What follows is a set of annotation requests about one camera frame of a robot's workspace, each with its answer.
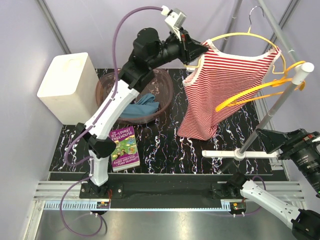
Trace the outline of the yellow plastic hanger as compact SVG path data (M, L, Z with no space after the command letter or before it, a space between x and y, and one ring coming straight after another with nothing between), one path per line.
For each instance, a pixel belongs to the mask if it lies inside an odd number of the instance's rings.
M258 5L257 5L257 6L255 6L255 7L253 7L253 8L250 10L249 15L248 15L248 18L249 18L249 28L248 28L247 32L231 32L231 33L225 33L225 34L222 34L222 35L218 35L218 36L216 36L216 37L213 37L213 38L211 38L210 40L211 40L212 42L214 42L214 41L220 40L220 39L225 39L225 40L226 40L228 37L247 36L247 37L254 37L254 38L261 39L261 40L267 42L268 44L270 44L274 49L277 49L278 47L277 47L273 42L271 42L269 39L267 39L267 38L265 38L265 37L263 37L263 36L261 36L261 35L258 35L258 34L255 34L255 33L252 33L252 32L251 32L251 28L252 28L251 14L252 14L253 10L256 9L256 8L260 8L261 11L262 11L262 15L265 16L265 15L264 15L264 10L263 10L263 8L262 8L261 6L258 6ZM280 57L281 57L282 63L283 63L283 71L281 71L281 72L275 72L275 66L273 66L272 73L273 73L273 74L276 74L276 75L277 75L277 74L284 74L284 73L285 73L285 70L286 70L286 65L287 65L287 64L286 64L285 57L283 56L282 53L280 54Z

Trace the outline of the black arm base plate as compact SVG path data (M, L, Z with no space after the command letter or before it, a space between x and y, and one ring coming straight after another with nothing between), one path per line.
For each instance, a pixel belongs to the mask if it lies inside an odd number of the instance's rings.
M81 184L81 199L111 198L115 209L211 209L219 200L241 199L247 176L211 174L111 173L102 186L91 180Z

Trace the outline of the purple treehouse book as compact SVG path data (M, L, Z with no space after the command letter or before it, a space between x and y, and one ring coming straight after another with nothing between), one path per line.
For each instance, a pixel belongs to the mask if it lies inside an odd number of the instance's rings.
M140 165L140 157L134 127L113 130L109 137L116 144L110 155L113 172L127 170Z

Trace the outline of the brown transparent oval basket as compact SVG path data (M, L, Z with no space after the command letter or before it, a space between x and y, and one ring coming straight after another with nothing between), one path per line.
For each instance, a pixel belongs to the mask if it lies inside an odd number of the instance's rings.
M115 74L113 69L98 69L99 80L95 89L95 100L98 106L101 106L108 94L111 92L115 82ZM154 121L161 117L167 108L171 105L173 98L174 87L173 81L169 73L161 68L153 70L155 78L144 88L144 90L133 101L136 103L142 96L146 94L153 94L155 101L159 102L157 112L140 118L118 118L117 122L128 125L143 125Z

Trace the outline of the white rectangular bin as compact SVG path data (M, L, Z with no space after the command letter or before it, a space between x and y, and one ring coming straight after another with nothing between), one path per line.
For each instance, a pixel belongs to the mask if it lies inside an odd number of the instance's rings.
M37 97L62 124L85 123L98 109L98 81L87 52L57 55L45 73Z

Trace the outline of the red white striped top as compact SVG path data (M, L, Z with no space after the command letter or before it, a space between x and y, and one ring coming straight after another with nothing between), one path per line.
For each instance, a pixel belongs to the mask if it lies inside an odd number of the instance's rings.
M208 39L208 51L200 57L200 66L184 81L187 110L177 131L179 137L209 140L216 135L220 122L236 113L243 104L216 107L225 100L257 87L281 56L278 47L258 56L240 56L221 52Z

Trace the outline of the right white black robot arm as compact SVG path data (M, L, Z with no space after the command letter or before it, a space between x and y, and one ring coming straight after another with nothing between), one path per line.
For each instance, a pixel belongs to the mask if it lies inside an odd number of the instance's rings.
M302 173L316 194L320 193L320 133L297 129L281 132L258 128L258 138L267 154L280 151L279 160L291 160ZM281 220L297 240L318 240L320 238L320 214L303 209L280 199L258 186L253 179L235 173L225 184L232 198L250 200Z

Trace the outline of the blue tank top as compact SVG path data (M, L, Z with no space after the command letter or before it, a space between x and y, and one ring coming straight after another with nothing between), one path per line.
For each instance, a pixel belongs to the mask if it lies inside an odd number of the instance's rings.
M155 96L151 93L143 95L136 103L129 104L120 118L135 119L152 115L158 111L160 103L155 101Z

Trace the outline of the white grey clothes rack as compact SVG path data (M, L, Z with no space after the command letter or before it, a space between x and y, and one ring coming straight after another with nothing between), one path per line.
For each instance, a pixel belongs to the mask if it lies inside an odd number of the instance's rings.
M271 107L270 110L265 114L263 119L260 121L258 128L264 128L273 118L273 116L276 114L276 112L280 109L280 107L285 103L285 101L290 97L290 95L294 92L295 87L298 86L298 84L301 84L303 80L313 72L314 65L310 62L306 63L299 63L298 56L294 48L292 47L289 39L285 35L283 28L288 22L288 19L292 15L292 12L294 12L295 8L299 4L298 0L291 0L287 6L286 11L283 13L282 18L280 22L277 22L274 15L270 11L269 7L267 6L266 2L264 0L258 1L258 6L261 7L261 9L264 12L265 17L267 18L273 33L276 36L276 39L281 43L283 48L285 49L286 54L290 57L290 60L297 64L297 66L294 67L295 69L295 75L289 85L286 87L284 92L279 96L275 104ZM245 158L248 159L275 159L277 157L277 153L266 153L264 151L248 151L249 146L255 141L255 139L258 137L257 133L254 131L249 138L245 141L243 146L241 148L237 148L232 151L227 150L203 150L202 156L206 158L233 158L236 161L242 161Z

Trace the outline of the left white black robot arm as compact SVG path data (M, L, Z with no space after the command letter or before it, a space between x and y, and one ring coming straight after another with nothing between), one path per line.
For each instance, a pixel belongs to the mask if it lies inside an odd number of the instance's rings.
M79 136L88 143L90 192L97 198L108 193L108 166L116 144L109 137L110 130L124 109L154 79L154 69L173 60L187 65L208 51L208 47L192 39L184 29L171 32L165 41L159 39L154 28L144 28L133 41L133 50L103 104L86 122L78 123Z

